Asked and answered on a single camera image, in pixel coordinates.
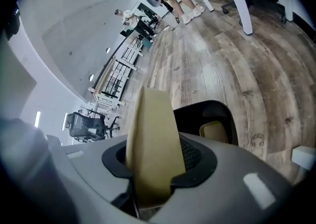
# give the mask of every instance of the wooden floor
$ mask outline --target wooden floor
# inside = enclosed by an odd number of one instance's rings
[[[294,23],[282,25],[260,7],[250,8],[254,33],[247,36],[236,9],[221,12],[228,0],[210,1],[213,12],[161,32],[138,59],[118,109],[119,134],[128,131],[141,86],[168,92],[174,109],[218,100],[233,114],[239,146],[294,183],[292,148],[315,145],[316,47]]]

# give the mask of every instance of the recessed light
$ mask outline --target recessed light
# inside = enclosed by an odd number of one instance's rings
[[[40,111],[38,111],[38,112],[36,113],[34,126],[35,126],[36,128],[38,128],[38,127],[39,127],[39,123],[40,123]]]
[[[67,115],[68,115],[68,113],[66,112],[66,113],[65,113],[65,117],[64,117],[63,127],[62,127],[61,131],[65,130]]]

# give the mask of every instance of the chair wheel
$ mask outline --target chair wheel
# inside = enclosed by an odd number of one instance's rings
[[[227,14],[229,13],[229,11],[226,10],[225,8],[223,8],[222,11],[223,11],[223,13],[224,13],[225,15],[227,15]]]
[[[282,16],[281,16],[281,23],[282,23],[282,24],[285,24],[285,23],[286,23],[286,17],[285,17],[285,15],[282,15]]]

